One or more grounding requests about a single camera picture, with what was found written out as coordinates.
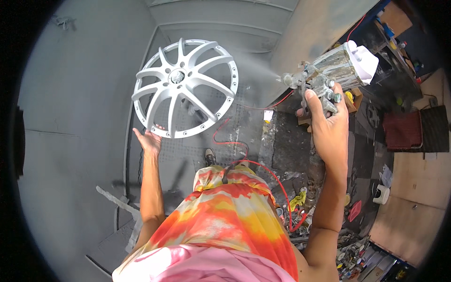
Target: paint booth floor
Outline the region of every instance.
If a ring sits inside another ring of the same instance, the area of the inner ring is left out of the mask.
[[[214,149],[216,160],[222,166],[227,166],[232,161],[244,157],[245,148],[242,146],[216,145],[212,140],[216,129],[227,118],[230,120],[216,134],[218,142],[238,140],[246,143],[249,146],[248,158],[267,166],[279,176],[290,199],[299,193],[301,187],[307,185],[305,172],[311,139],[307,128],[297,125],[296,117],[284,112],[274,112],[273,120],[267,124],[263,121],[262,110],[247,110],[234,103],[226,116],[201,134],[184,139],[163,139],[159,164],[167,215],[193,191],[196,171],[206,166],[205,148]],[[134,127],[139,130],[143,128],[137,120],[134,122]],[[351,195],[350,205],[359,200],[362,201],[362,212],[353,222],[346,220],[344,227],[365,236],[369,233],[378,210],[378,205],[372,202],[375,194],[374,187],[377,187],[379,183],[378,173],[382,172],[384,164],[393,169],[393,153],[387,152],[383,144],[383,132],[381,134],[378,128],[374,133],[366,117],[360,113],[350,115],[348,151],[347,192]],[[141,147],[132,134],[128,171],[131,203],[139,203],[142,162]],[[251,164],[251,169],[267,181],[276,201],[280,205],[285,204],[285,196],[276,180],[262,168]],[[120,232],[114,233],[101,242],[91,256],[103,267],[113,271],[126,254],[124,248],[131,235],[133,224],[131,215],[121,211]]]

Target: wheel center hub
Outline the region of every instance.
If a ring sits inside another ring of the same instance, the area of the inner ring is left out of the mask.
[[[185,78],[185,74],[178,70],[173,71],[170,76],[170,80],[172,81],[172,83],[175,83],[175,84],[182,82],[182,80],[184,78]]]

